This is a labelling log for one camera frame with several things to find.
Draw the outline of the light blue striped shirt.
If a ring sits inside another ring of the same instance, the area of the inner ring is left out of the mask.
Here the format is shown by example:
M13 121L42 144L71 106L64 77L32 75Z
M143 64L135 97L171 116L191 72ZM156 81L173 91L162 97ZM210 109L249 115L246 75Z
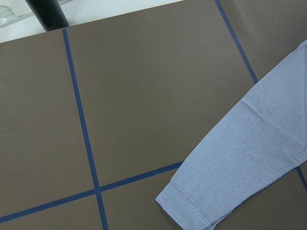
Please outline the light blue striped shirt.
M307 159L307 45L302 43L204 137L156 197L184 230L212 230Z

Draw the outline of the brown paper table cover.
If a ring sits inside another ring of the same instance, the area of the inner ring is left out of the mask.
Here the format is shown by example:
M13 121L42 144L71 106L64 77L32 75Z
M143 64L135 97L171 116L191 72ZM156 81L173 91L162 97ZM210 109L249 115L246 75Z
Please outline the brown paper table cover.
M155 197L306 38L304 0L184 0L2 43L1 229L179 229Z

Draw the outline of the black water bottle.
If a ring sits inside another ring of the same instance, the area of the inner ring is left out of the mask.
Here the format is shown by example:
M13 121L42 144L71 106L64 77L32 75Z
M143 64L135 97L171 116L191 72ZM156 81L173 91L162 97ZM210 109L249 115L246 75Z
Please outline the black water bottle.
M46 32L69 26L58 0L26 0L26 3Z

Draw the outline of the white plastic bag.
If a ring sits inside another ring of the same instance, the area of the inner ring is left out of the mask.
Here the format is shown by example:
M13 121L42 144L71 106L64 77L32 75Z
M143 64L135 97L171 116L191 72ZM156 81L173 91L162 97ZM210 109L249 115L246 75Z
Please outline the white plastic bag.
M2 0L0 2L0 26L4 27L22 19L35 16L25 0Z

